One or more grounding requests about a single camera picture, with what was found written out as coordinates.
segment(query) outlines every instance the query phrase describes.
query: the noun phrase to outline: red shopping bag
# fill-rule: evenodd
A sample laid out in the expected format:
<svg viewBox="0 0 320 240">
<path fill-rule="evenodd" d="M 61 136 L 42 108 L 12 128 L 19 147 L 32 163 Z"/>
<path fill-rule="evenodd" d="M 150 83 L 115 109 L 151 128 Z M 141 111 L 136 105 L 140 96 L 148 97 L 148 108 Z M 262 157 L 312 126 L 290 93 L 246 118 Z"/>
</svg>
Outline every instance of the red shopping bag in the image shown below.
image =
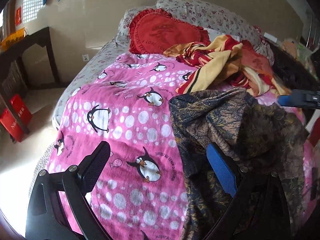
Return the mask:
<svg viewBox="0 0 320 240">
<path fill-rule="evenodd" d="M 21 97 L 19 95 L 15 95 L 10 101 L 13 109 L 16 111 L 20 119 L 25 125 L 28 125 L 32 114 L 23 103 Z M 21 142 L 23 138 L 23 131 L 17 122 L 14 120 L 13 116 L 10 114 L 9 110 L 6 108 L 3 114 L 0 117 L 0 122 L 6 128 L 6 130 L 12 135 L 12 137 Z"/>
</svg>

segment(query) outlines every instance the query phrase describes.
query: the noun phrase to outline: pink blanket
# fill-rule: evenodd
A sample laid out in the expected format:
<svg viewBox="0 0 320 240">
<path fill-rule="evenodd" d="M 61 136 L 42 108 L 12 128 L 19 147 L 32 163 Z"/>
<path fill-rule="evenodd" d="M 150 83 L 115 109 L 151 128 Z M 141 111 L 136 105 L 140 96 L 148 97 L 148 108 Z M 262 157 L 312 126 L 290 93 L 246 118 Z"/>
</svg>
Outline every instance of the pink blanket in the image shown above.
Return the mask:
<svg viewBox="0 0 320 240">
<path fill-rule="evenodd" d="M 192 67 L 162 55 L 125 53 L 68 100 L 49 172 L 66 170 L 100 141 L 111 157 L 87 195 L 113 239 L 179 239 L 188 198 L 168 100 Z M 68 220 L 80 232 L 61 193 Z"/>
</svg>

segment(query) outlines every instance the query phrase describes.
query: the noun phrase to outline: electrical outlet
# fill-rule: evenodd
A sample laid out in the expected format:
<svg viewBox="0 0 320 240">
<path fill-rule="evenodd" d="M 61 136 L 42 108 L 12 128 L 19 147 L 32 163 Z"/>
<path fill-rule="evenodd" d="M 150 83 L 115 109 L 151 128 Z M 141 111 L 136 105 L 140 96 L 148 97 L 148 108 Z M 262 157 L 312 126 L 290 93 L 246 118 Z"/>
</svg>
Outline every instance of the electrical outlet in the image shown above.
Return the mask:
<svg viewBox="0 0 320 240">
<path fill-rule="evenodd" d="M 82 54 L 83 61 L 89 61 L 89 55 L 88 54 Z"/>
</svg>

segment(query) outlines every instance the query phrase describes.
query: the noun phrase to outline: patterned brown fabric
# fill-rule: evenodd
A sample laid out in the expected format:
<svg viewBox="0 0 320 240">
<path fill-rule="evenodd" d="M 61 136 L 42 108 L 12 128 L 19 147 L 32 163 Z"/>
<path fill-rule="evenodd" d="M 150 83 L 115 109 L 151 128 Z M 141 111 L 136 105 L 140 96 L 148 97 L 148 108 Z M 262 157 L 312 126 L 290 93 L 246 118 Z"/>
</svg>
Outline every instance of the patterned brown fabric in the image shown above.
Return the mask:
<svg viewBox="0 0 320 240">
<path fill-rule="evenodd" d="M 292 221 L 301 215 L 307 131 L 294 114 L 276 104 L 259 105 L 243 88 L 179 95 L 170 100 L 169 108 L 189 200 L 182 239 L 204 238 L 231 201 L 207 161 L 211 142 L 239 166 L 257 173 L 278 172 Z M 237 231 L 248 225 L 257 198 L 252 194 Z"/>
</svg>

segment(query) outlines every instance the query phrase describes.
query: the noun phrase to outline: tile floor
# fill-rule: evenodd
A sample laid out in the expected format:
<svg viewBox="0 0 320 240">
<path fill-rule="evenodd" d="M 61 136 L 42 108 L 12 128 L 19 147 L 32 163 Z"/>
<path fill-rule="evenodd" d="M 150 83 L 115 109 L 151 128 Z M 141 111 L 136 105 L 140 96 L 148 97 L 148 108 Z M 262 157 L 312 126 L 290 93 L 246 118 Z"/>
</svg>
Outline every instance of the tile floor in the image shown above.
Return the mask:
<svg viewBox="0 0 320 240">
<path fill-rule="evenodd" d="M 14 229 L 25 235 L 28 192 L 34 169 L 56 139 L 52 111 L 64 89 L 32 90 L 24 102 L 33 114 L 30 134 L 13 144 L 7 132 L 0 135 L 0 208 Z"/>
</svg>

